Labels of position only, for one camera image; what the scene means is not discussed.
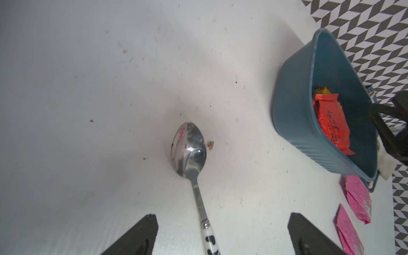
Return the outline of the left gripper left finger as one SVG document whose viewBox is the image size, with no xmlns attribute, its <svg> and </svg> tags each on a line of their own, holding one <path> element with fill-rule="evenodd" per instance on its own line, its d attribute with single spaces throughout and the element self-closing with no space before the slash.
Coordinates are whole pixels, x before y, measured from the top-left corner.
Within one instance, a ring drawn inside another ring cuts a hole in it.
<svg viewBox="0 0 408 255">
<path fill-rule="evenodd" d="M 146 215 L 102 252 L 102 255 L 151 255 L 157 233 L 156 215 Z"/>
</svg>

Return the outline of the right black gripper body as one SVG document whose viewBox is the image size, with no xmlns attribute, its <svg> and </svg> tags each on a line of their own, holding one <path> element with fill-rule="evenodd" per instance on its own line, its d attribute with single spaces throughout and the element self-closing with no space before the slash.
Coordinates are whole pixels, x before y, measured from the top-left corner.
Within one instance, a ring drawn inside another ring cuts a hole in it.
<svg viewBox="0 0 408 255">
<path fill-rule="evenodd" d="M 392 98 L 393 106 L 374 103 L 369 107 L 368 114 L 383 142 L 385 151 L 403 165 L 408 164 L 408 127 L 401 131 L 393 131 L 385 123 L 383 115 L 393 117 L 404 123 L 408 122 L 408 92 L 399 91 Z"/>
</svg>

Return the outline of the teal plastic storage box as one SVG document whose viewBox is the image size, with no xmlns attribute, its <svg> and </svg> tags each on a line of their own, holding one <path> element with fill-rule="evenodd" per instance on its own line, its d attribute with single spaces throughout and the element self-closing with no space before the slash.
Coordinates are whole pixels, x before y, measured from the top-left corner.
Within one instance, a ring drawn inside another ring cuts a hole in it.
<svg viewBox="0 0 408 255">
<path fill-rule="evenodd" d="M 352 156 L 344 155 L 320 129 L 312 105 L 320 86 L 339 95 Z M 368 114 L 371 104 L 336 38 L 322 28 L 280 68 L 271 114 L 277 133 L 327 171 L 372 182 L 378 176 L 378 133 Z"/>
</svg>

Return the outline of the pink tea bag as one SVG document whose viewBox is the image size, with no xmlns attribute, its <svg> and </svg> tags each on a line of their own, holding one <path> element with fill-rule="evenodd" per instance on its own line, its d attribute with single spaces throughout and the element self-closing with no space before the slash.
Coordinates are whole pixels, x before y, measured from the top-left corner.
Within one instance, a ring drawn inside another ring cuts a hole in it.
<svg viewBox="0 0 408 255">
<path fill-rule="evenodd" d="M 335 226 L 343 251 L 347 255 L 364 255 L 364 247 L 343 205 L 340 204 Z"/>
<path fill-rule="evenodd" d="M 372 220 L 372 201 L 370 193 L 359 177 L 346 177 L 346 198 L 357 219 L 365 224 Z"/>
</svg>

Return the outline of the yellow tea bag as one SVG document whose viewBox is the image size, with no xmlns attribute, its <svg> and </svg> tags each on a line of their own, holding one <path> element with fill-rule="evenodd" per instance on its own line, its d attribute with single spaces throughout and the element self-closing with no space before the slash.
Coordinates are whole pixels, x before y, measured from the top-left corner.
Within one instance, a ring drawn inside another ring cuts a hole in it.
<svg viewBox="0 0 408 255">
<path fill-rule="evenodd" d="M 315 95 L 331 95 L 331 92 L 326 87 L 318 87 L 314 92 Z"/>
</svg>

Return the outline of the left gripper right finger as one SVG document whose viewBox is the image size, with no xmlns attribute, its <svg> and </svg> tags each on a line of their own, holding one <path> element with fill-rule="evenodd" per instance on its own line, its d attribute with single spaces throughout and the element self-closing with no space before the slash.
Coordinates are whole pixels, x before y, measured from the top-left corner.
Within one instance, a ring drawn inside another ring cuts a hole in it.
<svg viewBox="0 0 408 255">
<path fill-rule="evenodd" d="M 342 249 L 300 213 L 291 213 L 288 231 L 296 255 L 345 255 Z"/>
</svg>

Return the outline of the red tea bag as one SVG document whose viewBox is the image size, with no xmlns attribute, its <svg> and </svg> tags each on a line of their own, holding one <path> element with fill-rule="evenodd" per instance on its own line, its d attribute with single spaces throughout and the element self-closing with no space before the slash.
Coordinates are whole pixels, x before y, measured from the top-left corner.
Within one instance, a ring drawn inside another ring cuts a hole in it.
<svg viewBox="0 0 408 255">
<path fill-rule="evenodd" d="M 316 94 L 313 100 L 315 114 L 323 134 L 344 155 L 354 155 L 350 149 L 350 129 L 338 94 Z"/>
</svg>

